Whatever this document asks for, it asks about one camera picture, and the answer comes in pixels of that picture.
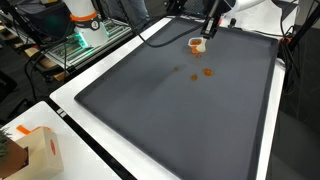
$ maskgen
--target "person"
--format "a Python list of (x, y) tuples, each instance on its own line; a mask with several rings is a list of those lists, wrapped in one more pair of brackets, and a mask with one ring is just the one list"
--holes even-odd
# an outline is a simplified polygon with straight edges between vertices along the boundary
[[(118, 0), (105, 0), (105, 2), (109, 7), (110, 16), (125, 19), (120, 9)], [(135, 25), (141, 25), (143, 22), (148, 20), (149, 14), (144, 0), (127, 0), (127, 2), (133, 10), (134, 18), (131, 20), (133, 20)]]

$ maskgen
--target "white robot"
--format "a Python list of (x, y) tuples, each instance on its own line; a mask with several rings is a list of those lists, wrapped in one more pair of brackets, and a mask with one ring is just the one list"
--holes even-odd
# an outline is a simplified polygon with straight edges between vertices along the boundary
[[(241, 11), (261, 3), (264, 0), (202, 0), (207, 8), (207, 23), (201, 35), (205, 39), (213, 38), (222, 13)], [(77, 32), (83, 39), (84, 47), (96, 47), (108, 41), (108, 32), (100, 22), (91, 0), (64, 0), (71, 12)], [(181, 0), (171, 0), (169, 3), (181, 5)]]

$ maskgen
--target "gray mat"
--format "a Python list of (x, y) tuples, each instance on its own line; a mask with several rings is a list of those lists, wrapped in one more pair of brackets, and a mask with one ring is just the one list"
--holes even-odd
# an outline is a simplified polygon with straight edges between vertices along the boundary
[[(150, 42), (195, 25), (174, 19)], [(220, 28), (197, 58), (199, 34), (139, 46), (75, 99), (182, 179), (255, 179), (277, 40)]]

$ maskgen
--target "electronic equipment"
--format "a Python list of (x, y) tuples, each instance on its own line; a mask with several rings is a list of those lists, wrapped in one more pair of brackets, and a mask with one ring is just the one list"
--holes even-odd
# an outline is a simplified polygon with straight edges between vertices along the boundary
[(199, 0), (188, 0), (183, 6), (183, 12), (187, 15), (205, 18), (203, 3)]
[(45, 6), (39, 0), (23, 0), (16, 7), (17, 12), (38, 34), (60, 39), (73, 33), (74, 23), (63, 2)]

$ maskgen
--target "black stand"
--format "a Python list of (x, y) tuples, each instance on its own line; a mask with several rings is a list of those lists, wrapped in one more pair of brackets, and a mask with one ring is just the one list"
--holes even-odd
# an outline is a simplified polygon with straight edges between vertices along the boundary
[(306, 34), (306, 32), (317, 22), (320, 17), (320, 5), (318, 4), (316, 9), (312, 12), (306, 22), (302, 25), (301, 29), (292, 38), (291, 42), (288, 44), (289, 49), (294, 51), (295, 47), (301, 40), (301, 38)]
[(100, 15), (101, 15), (101, 19), (102, 20), (106, 20), (107, 19), (107, 16), (105, 15), (104, 13), (104, 10), (103, 10), (103, 7), (102, 7), (102, 4), (101, 4), (101, 1), (100, 0), (97, 0), (95, 1), (97, 3), (97, 8), (100, 12)]
[(14, 6), (12, 6), (7, 0), (0, 0), (0, 7), (4, 13), (10, 13), (13, 23), (17, 21), (19, 26), (30, 36), (30, 38), (32, 38), (38, 45), (42, 44), (37, 33), (30, 29), (28, 24), (20, 17)]

